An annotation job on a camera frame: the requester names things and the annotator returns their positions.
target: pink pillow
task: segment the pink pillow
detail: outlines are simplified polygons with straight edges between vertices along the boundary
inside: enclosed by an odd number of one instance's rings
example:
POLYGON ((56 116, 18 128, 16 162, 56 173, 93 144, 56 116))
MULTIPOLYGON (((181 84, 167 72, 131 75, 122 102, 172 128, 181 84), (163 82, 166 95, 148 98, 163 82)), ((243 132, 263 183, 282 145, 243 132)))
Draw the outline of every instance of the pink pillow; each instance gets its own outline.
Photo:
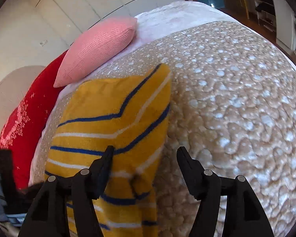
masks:
POLYGON ((109 18, 81 34, 69 48, 54 87, 79 81, 131 42, 137 26, 133 17, 109 18))

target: bed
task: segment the bed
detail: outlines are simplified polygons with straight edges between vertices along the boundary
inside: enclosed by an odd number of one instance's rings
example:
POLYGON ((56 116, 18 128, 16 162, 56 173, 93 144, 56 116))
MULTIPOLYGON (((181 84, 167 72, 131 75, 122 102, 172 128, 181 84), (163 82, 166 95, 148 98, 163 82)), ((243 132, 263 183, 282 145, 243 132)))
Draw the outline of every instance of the bed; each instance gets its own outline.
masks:
MULTIPOLYGON (((164 62, 173 71, 169 128, 155 178, 160 236, 187 236, 199 202, 176 162, 185 146, 220 176, 250 182, 274 235, 296 222, 296 66, 232 17, 197 2, 174 2, 137 16, 131 44, 59 94, 37 145, 29 185, 43 180, 59 119, 74 90, 97 78, 143 75, 164 62)), ((215 236, 223 230, 221 198, 215 236)))

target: white floral pattern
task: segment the white floral pattern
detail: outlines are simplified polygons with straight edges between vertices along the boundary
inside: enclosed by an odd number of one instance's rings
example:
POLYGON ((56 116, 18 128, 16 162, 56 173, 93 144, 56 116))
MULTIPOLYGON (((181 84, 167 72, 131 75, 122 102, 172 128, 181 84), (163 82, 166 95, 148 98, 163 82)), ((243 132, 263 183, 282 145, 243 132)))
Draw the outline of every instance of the white floral pattern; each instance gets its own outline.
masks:
POLYGON ((17 108, 17 114, 11 115, 14 116, 15 119, 8 118, 0 134, 0 149, 8 149, 9 146, 13 145, 13 140, 16 138, 17 135, 23 136, 23 128, 25 127, 25 123, 30 121, 30 118, 26 113, 27 107, 27 101, 22 100, 17 108), (8 131, 7 126, 11 126, 11 122, 13 122, 13 119, 14 124, 12 125, 9 132, 5 134, 8 131))

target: white bedsheet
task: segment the white bedsheet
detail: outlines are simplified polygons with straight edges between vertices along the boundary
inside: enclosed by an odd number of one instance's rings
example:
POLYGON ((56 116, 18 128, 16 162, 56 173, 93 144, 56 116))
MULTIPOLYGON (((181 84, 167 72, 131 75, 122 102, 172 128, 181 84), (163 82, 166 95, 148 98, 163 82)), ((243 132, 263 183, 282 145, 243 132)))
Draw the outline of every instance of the white bedsheet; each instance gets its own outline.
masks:
MULTIPOLYGON (((173 2, 169 5, 156 8, 152 11, 141 13, 137 15, 136 18, 138 19, 138 28, 136 37, 132 40, 132 42, 123 51, 121 51, 119 54, 107 61, 98 69, 94 70, 88 76, 86 76, 79 82, 66 86, 60 92, 52 112, 55 110, 58 102, 65 95, 73 92, 81 83, 90 79, 94 79, 98 72, 105 66, 118 60, 122 56, 136 50, 137 48, 145 45, 146 43, 168 36, 177 31, 182 31, 191 27, 199 26, 214 21, 225 20, 239 23, 237 20, 230 17, 229 15, 217 9, 214 9, 206 4, 190 1, 173 2)), ((289 60, 287 57, 286 59, 296 70, 296 66, 294 65, 294 63, 292 63, 292 61, 289 60)), ((38 154, 40 152, 41 141, 50 122, 51 117, 49 117, 46 122, 46 127, 42 131, 42 137, 40 138, 35 150, 35 154, 31 164, 29 186, 33 184, 33 176, 37 165, 38 154)))

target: yellow striped cloth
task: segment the yellow striped cloth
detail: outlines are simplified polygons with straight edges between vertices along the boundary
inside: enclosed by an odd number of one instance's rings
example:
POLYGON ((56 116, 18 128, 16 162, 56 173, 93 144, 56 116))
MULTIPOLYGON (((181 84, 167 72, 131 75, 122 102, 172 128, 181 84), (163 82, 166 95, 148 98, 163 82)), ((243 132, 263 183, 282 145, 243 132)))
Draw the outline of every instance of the yellow striped cloth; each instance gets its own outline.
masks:
MULTIPOLYGON (((73 94, 52 141, 45 177, 70 177, 115 147, 111 175, 94 208, 105 237, 157 236, 152 182, 168 127, 171 72, 85 82, 73 94)), ((69 228, 76 232, 67 204, 69 228)))

